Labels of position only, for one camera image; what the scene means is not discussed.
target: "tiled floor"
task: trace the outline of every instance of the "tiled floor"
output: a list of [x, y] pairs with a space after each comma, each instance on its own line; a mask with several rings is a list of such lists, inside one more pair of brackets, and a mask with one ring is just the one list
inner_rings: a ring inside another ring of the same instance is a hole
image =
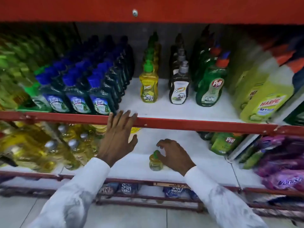
[[[26, 228], [39, 214], [46, 199], [0, 197], [0, 227]], [[269, 228], [296, 228], [290, 220], [265, 218]], [[218, 228], [208, 214], [181, 210], [92, 204], [85, 228]]]

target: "left hand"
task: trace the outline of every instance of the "left hand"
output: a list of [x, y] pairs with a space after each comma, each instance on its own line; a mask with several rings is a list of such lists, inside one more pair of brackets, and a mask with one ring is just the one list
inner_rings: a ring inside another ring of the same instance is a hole
[[101, 140], [97, 158], [103, 160], [112, 167], [118, 160], [132, 152], [137, 144], [137, 135], [135, 134], [130, 143], [128, 139], [131, 128], [136, 121], [137, 113], [129, 118], [130, 110], [123, 114], [120, 111], [115, 117], [111, 112], [108, 118], [107, 131], [104, 139]]

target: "white sleeve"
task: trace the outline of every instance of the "white sleeve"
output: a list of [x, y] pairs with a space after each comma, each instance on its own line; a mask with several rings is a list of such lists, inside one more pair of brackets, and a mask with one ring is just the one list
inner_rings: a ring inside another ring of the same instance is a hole
[[82, 228], [109, 171], [108, 164], [92, 158], [79, 174], [55, 192], [28, 228]]
[[222, 228], [267, 228], [265, 222], [237, 195], [220, 186], [197, 166], [185, 174], [188, 186]]

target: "hand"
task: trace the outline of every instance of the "hand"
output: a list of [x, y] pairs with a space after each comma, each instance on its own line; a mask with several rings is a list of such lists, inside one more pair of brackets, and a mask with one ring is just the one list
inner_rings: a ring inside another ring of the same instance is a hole
[[166, 152], [166, 156], [158, 153], [158, 159], [181, 175], [185, 176], [189, 169], [196, 166], [184, 148], [176, 141], [170, 139], [160, 140], [156, 146], [165, 149]]
[[129, 115], [129, 110], [124, 114], [123, 111], [120, 111], [115, 117], [112, 112], [109, 115], [107, 131], [104, 139], [101, 140], [97, 158], [110, 167], [133, 151], [137, 144], [137, 135], [134, 135], [131, 142], [128, 143], [131, 128], [137, 118], [137, 114], [133, 114], [130, 118]]

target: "screw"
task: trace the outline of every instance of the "screw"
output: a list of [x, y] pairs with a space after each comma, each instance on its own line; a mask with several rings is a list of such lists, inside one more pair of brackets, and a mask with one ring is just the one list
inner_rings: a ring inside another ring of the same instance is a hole
[[134, 9], [134, 10], [132, 11], [132, 14], [133, 14], [134, 17], [137, 17], [137, 16], [138, 16], [138, 11], [137, 11], [136, 9]]

